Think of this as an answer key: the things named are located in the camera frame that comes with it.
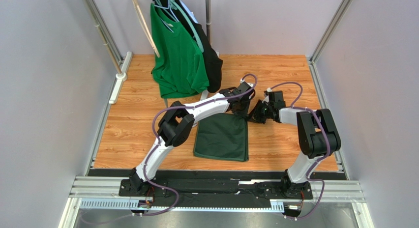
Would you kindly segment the dark green cloth napkin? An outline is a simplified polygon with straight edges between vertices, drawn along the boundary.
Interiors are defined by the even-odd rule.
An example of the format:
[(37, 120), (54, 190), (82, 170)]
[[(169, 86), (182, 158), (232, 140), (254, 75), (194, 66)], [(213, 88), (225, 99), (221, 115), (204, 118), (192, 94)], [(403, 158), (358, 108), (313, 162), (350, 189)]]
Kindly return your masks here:
[(213, 160), (248, 161), (248, 124), (245, 118), (221, 113), (199, 121), (193, 155)]

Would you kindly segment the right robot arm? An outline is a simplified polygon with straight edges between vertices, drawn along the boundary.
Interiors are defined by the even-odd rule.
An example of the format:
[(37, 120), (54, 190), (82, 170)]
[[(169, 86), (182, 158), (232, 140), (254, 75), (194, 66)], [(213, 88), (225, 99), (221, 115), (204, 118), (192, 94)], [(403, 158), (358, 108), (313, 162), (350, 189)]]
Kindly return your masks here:
[(293, 198), (308, 189), (311, 174), (319, 163), (341, 148), (341, 139), (329, 109), (287, 107), (282, 91), (265, 91), (249, 114), (249, 121), (264, 124), (268, 119), (297, 127), (300, 153), (281, 178), (279, 190)]

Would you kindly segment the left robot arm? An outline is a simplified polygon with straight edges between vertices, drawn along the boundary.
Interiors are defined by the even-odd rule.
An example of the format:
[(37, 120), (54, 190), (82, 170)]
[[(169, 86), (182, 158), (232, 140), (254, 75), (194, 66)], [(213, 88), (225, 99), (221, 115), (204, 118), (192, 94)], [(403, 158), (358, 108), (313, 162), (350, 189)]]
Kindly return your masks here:
[(152, 180), (160, 165), (174, 148), (186, 142), (193, 126), (207, 117), (241, 110), (255, 92), (255, 86), (241, 79), (238, 87), (222, 89), (212, 97), (191, 104), (176, 101), (161, 110), (157, 114), (161, 119), (155, 117), (152, 121), (154, 144), (128, 178), (121, 181), (119, 196), (145, 196), (150, 188), (157, 186)]

